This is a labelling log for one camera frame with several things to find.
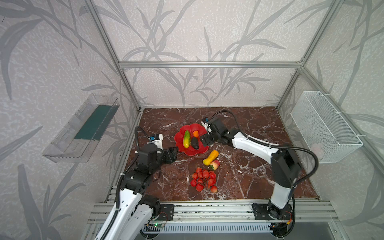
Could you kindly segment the red fake grape bunch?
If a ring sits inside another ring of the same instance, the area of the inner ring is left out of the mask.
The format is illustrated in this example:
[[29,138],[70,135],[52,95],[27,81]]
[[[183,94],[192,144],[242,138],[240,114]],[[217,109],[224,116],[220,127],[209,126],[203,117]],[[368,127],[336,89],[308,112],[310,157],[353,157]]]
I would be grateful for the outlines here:
[[198,192],[207,189],[211,193],[217,193],[218,187],[216,186],[216,183],[216,173],[200,167],[196,168],[196,171],[192,174],[192,180],[190,181],[191,187],[195,188]]

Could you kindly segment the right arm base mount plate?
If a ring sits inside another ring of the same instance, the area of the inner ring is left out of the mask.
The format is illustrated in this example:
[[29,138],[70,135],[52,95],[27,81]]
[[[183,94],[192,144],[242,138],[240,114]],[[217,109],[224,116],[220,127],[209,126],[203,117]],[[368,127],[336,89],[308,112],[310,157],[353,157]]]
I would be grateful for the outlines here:
[[287,204],[283,209],[279,209],[275,205],[268,204],[252,204],[255,220],[290,220],[293,208]]

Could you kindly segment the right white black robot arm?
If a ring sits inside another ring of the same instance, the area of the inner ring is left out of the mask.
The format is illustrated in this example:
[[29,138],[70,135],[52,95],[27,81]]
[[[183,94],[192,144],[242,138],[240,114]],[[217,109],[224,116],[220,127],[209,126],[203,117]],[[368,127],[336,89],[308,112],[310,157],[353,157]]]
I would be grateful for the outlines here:
[[[254,210],[268,215],[272,219],[281,218],[288,210],[289,201],[293,200],[295,188],[314,175],[319,168],[319,158],[311,150],[271,144],[247,135],[240,129],[232,128],[229,130],[218,118],[210,120],[205,118],[201,124],[207,131],[200,137],[205,147],[219,142],[234,149],[251,153],[271,165],[275,181],[272,196],[266,207],[255,206]],[[297,151],[309,154],[315,161],[313,169],[302,178],[300,178],[300,172],[303,166],[297,157]]]

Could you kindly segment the green yellow fake mango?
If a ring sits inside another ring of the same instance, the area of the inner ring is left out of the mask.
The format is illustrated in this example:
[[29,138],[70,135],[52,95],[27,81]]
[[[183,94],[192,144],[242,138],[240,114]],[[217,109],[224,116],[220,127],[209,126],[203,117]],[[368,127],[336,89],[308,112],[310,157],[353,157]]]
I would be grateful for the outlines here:
[[183,147],[188,149],[191,145],[191,134],[189,131],[185,131],[183,138]]

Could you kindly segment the yellow orange fake squash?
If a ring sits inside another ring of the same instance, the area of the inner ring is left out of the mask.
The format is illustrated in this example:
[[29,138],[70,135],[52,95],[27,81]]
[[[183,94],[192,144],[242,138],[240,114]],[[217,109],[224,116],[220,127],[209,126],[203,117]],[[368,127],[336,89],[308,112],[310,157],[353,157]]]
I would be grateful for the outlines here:
[[219,152],[216,150],[213,150],[210,155],[203,160],[203,164],[205,166],[209,166],[217,157],[219,156]]

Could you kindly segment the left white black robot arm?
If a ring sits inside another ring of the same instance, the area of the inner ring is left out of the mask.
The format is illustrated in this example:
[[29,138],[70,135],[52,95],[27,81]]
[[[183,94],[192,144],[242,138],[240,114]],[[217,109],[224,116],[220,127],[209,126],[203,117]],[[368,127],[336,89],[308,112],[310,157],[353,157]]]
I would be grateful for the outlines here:
[[149,143],[136,153],[132,164],[118,181],[115,204],[97,240],[134,240],[146,223],[160,215],[160,200],[146,195],[153,174],[177,160],[179,149],[161,149]]

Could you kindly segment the dark fake avocado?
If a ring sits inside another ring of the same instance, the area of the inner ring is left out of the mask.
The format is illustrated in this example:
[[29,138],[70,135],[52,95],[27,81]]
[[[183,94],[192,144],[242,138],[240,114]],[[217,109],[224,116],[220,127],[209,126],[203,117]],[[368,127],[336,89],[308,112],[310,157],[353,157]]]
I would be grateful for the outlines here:
[[193,149],[198,150],[200,148],[200,146],[199,146],[199,139],[195,138],[195,137],[192,137],[192,139],[191,139],[191,146],[192,146]]

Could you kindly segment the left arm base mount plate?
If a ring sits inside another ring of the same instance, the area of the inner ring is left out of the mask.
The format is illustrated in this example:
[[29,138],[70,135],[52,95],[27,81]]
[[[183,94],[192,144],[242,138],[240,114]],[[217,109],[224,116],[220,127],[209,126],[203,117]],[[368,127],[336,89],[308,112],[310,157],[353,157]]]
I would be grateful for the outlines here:
[[175,205],[173,204],[160,204],[153,209],[153,216],[151,220],[156,221],[172,221],[174,218]]

